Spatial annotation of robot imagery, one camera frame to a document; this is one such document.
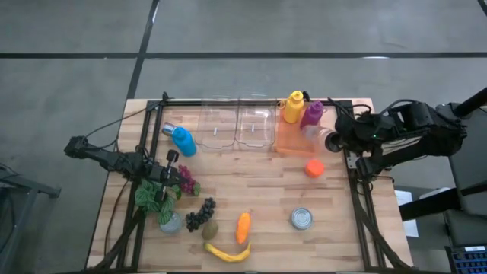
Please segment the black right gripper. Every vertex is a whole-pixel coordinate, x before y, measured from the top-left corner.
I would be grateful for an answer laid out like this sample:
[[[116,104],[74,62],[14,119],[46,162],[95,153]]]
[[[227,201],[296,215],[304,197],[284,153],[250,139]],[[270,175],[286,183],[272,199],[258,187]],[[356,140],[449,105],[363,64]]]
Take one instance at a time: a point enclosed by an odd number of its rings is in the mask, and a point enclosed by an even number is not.
[[[352,117],[341,114],[335,122],[335,135],[333,144],[339,149],[347,149],[355,153],[378,153],[382,144],[374,137],[377,133],[382,116],[364,112],[361,117]]]

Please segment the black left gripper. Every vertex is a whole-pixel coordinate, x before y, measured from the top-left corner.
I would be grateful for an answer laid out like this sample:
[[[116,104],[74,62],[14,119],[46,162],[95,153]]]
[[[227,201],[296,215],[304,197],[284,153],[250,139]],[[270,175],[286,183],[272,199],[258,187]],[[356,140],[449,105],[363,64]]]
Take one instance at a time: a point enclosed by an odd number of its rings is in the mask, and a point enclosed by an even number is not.
[[[146,179],[153,182],[159,183],[161,188],[156,191],[155,201],[162,202],[164,200],[164,188],[172,187],[178,184],[186,184],[189,181],[189,172],[183,171],[178,172],[174,168],[173,164],[178,161],[179,153],[176,150],[170,149],[167,153],[167,165],[161,166],[158,162],[151,165],[149,172],[147,173]]]

